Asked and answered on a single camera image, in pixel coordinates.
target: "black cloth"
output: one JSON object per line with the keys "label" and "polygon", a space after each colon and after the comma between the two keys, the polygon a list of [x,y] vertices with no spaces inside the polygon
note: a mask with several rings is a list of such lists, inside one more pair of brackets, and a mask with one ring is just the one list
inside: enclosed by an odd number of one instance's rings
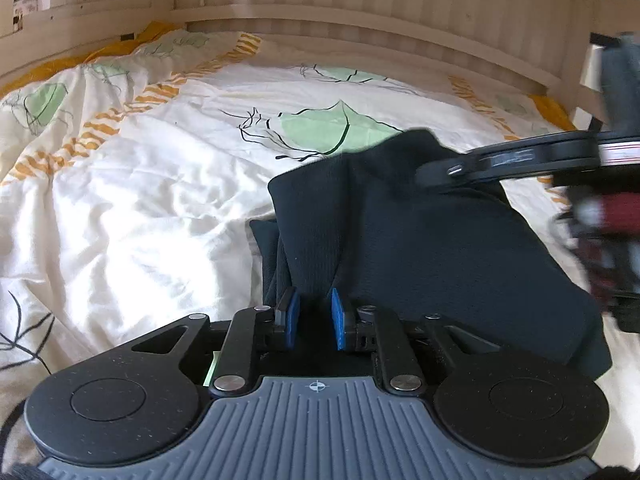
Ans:
{"label": "black cloth", "polygon": [[499,184],[443,191],[415,183],[453,156],[409,130],[270,181],[276,219],[252,221],[263,300],[287,286],[319,301],[332,287],[403,319],[437,312],[591,378],[611,365],[594,300],[574,285]]}

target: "orange striped pattern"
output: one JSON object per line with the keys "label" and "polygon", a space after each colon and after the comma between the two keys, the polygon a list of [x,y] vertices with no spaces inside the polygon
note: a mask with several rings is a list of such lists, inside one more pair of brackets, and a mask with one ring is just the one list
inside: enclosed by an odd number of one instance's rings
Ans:
{"label": "orange striped pattern", "polygon": [[[510,128],[505,118],[499,117],[496,114],[496,111],[490,104],[478,98],[472,86],[466,79],[451,75],[449,76],[449,81],[451,83],[453,93],[457,97],[460,97],[461,99],[464,99],[466,102],[468,102],[471,105],[472,110],[477,114],[480,114],[489,119],[492,124],[498,130],[500,130],[502,136],[504,137],[504,140],[520,140],[522,138]],[[544,184],[545,186],[550,186],[552,180],[550,176],[539,176],[538,182]],[[564,197],[562,191],[554,189],[552,187],[546,187],[545,189],[546,192],[553,195],[551,198],[553,202],[557,202],[563,205],[569,205],[569,201]]]}
{"label": "orange striped pattern", "polygon": [[82,125],[81,133],[77,137],[68,139],[56,153],[38,151],[34,155],[25,155],[9,172],[14,180],[5,180],[0,183],[0,186],[42,174],[50,178],[62,168],[72,166],[73,158],[88,157],[88,152],[97,150],[110,137],[119,134],[119,123],[128,115],[148,112],[169,102],[180,93],[180,86],[184,85],[189,78],[207,76],[227,65],[255,56],[260,49],[260,41],[260,38],[253,34],[242,33],[236,46],[229,52],[200,63],[191,72],[185,74],[173,72],[168,81],[147,85],[142,94],[124,103],[121,110],[111,107],[106,112],[95,114],[91,120]]}

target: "wooden headboard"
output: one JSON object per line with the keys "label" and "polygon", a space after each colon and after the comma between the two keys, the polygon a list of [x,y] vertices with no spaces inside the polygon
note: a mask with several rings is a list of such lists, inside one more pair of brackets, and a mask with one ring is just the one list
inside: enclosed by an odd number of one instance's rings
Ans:
{"label": "wooden headboard", "polygon": [[611,34],[630,20],[640,28],[637,0],[622,1],[52,0],[52,9],[30,14],[11,34],[3,13],[10,0],[0,0],[0,80],[39,60],[139,32],[155,19],[401,53],[549,94],[569,112],[581,105],[593,113],[597,92],[580,85],[590,33]]}

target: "bed sheet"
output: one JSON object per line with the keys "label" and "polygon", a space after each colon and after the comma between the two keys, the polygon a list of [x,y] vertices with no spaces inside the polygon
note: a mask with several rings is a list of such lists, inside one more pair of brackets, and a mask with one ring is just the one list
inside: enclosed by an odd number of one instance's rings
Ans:
{"label": "bed sheet", "polygon": [[[22,403],[48,374],[192,312],[260,303],[248,221],[273,215],[274,176],[401,130],[463,151],[559,131],[522,94],[439,72],[409,86],[340,52],[251,34],[176,30],[0,102],[0,465],[36,462]],[[505,182],[548,232],[566,205],[545,178]],[[640,348],[606,319],[611,422],[596,459],[640,460]]]}

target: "silver screw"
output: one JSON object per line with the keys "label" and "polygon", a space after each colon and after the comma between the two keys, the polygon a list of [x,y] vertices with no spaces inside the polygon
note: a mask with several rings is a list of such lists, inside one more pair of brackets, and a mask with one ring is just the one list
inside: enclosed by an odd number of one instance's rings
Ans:
{"label": "silver screw", "polygon": [[396,375],[391,379],[391,387],[399,392],[412,392],[422,386],[420,377],[415,375]]}
{"label": "silver screw", "polygon": [[457,175],[459,173],[462,173],[462,169],[463,169],[462,168],[462,164],[456,164],[455,166],[452,166],[451,168],[449,168],[447,170],[447,174],[449,176],[454,176],[454,175]]}
{"label": "silver screw", "polygon": [[234,392],[244,386],[246,381],[239,375],[223,375],[218,377],[213,386],[221,392]]}

